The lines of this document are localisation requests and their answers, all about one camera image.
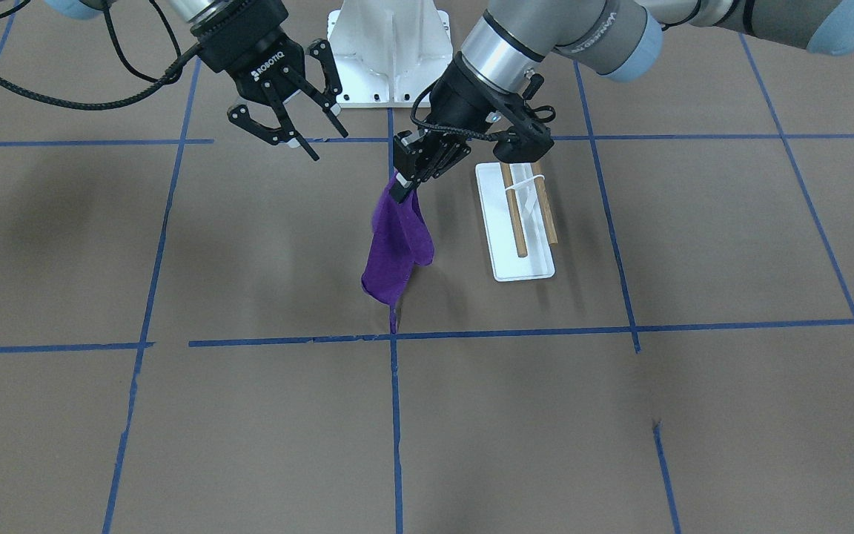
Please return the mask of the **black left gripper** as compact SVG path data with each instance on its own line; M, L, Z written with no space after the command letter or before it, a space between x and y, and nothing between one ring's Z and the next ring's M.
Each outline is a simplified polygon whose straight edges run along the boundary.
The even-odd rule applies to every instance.
M411 112L415 131L394 135L391 148L394 178L389 196L406 201L418 183L440 178L471 154L468 139L490 141L511 123L491 105L492 92L505 93L479 78L462 56L455 56L444 74L424 95L431 109L424 119Z

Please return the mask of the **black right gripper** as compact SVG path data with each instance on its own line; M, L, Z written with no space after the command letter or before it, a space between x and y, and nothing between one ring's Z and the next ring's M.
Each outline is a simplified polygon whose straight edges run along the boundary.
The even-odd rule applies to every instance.
M321 156L295 128L277 91L261 81L276 61L294 57L297 44L282 30L282 23L288 17L282 1L211 1L192 18L192 34L199 43L201 61L211 71L230 76L244 100L270 106L280 125L260 124L252 118L244 102L228 109L228 121L269 145L284 143L289 148L302 148L313 161L319 161ZM346 138L349 132L337 118L341 112L337 102L342 92L341 78L329 41L312 41L306 56L320 64L325 82L322 91L308 82L294 65L283 67L282 75L311 98L339 135Z

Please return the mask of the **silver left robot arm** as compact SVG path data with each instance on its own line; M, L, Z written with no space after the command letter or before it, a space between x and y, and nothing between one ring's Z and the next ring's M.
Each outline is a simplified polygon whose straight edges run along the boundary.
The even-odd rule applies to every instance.
M667 28L720 27L814 54L854 52L854 1L491 1L423 98L430 112L394 137L388 193L407 200L467 156L494 143L505 163L539 161L553 146L550 106L529 102L554 53L600 77L630 82L661 53Z

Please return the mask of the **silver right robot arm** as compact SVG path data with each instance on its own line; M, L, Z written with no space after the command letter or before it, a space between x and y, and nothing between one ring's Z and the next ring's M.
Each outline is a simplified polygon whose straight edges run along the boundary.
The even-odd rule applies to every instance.
M239 100L228 121L270 145L285 143L319 156L291 121L285 104L301 93L311 98L341 136L342 92L330 44L325 39L302 47L282 29L288 18L281 1L173 1L171 7L191 26L194 53L213 72L234 81Z

